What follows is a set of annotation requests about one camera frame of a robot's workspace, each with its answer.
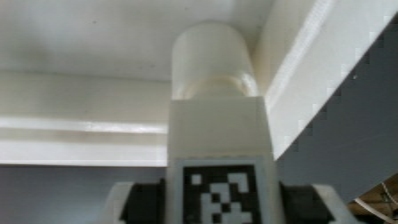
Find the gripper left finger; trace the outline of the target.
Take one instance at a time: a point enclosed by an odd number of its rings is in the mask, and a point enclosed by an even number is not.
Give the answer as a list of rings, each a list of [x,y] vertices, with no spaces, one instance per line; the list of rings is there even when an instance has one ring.
[[[116,182],[109,188],[99,224],[164,224],[164,181]]]

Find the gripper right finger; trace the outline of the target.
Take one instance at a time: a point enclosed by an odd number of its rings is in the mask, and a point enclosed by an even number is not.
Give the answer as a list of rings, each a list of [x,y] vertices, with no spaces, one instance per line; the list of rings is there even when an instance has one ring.
[[[328,185],[280,185],[285,224],[363,224]]]

